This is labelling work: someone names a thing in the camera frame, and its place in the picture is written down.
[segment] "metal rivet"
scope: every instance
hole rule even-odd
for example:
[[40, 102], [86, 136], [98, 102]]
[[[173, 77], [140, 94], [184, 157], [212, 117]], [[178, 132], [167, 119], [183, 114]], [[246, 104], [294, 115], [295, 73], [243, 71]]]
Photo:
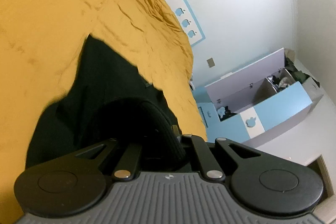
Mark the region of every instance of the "metal rivet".
[[131, 172], [129, 172], [128, 170], [118, 170], [114, 172], [114, 176], [119, 179], [126, 179], [130, 177], [130, 175], [131, 175]]
[[207, 172], [207, 176], [212, 179], [219, 179], [223, 176], [223, 173], [218, 170], [210, 170]]

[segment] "light switch plate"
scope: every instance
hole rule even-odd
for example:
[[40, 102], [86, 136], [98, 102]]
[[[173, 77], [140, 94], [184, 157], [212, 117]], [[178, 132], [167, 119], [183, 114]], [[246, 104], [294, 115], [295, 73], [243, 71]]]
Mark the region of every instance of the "light switch plate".
[[208, 59], [208, 60], [207, 60], [207, 63], [208, 63], [209, 68], [212, 68], [212, 67], [214, 67], [214, 65], [215, 65], [215, 62], [213, 61], [212, 58]]

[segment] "bed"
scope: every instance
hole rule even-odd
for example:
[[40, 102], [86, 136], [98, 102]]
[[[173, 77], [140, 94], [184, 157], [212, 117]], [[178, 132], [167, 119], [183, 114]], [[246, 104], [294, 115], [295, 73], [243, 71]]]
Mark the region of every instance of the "bed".
[[164, 0], [0, 1], [0, 223], [21, 214], [13, 184], [43, 109], [74, 81], [88, 34], [103, 40], [157, 89], [182, 133], [206, 140], [189, 88], [193, 54]]

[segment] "silver screw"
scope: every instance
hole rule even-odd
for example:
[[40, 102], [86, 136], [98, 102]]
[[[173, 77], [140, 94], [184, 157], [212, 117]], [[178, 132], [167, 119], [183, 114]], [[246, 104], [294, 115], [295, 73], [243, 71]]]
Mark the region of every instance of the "silver screw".
[[207, 172], [207, 176], [212, 179], [219, 179], [223, 176], [223, 173], [218, 170], [210, 170]]
[[114, 172], [114, 176], [119, 179], [126, 179], [131, 175], [131, 172], [128, 170], [118, 170]]
[[174, 176], [173, 175], [171, 175], [171, 174], [169, 174], [169, 175], [165, 175], [165, 178], [166, 179], [172, 179]]

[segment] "round black pad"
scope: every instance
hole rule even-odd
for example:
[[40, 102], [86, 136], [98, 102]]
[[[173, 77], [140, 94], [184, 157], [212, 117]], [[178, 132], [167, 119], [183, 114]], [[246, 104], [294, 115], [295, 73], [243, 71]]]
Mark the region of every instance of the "round black pad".
[[49, 193], [63, 193], [77, 184], [77, 176], [66, 171], [53, 171], [43, 175], [39, 181], [39, 187]]
[[259, 180], [269, 190], [286, 192], [294, 189], [299, 179], [293, 173], [286, 170], [267, 170], [262, 173]]
[[323, 184], [310, 168], [268, 155], [242, 160], [232, 175], [231, 190], [251, 210], [293, 216], [316, 206]]
[[14, 185], [23, 211], [59, 218], [80, 213], [96, 204], [106, 191], [104, 176], [87, 162], [71, 165], [70, 162], [67, 166], [66, 161], [61, 165], [44, 163], [24, 171]]

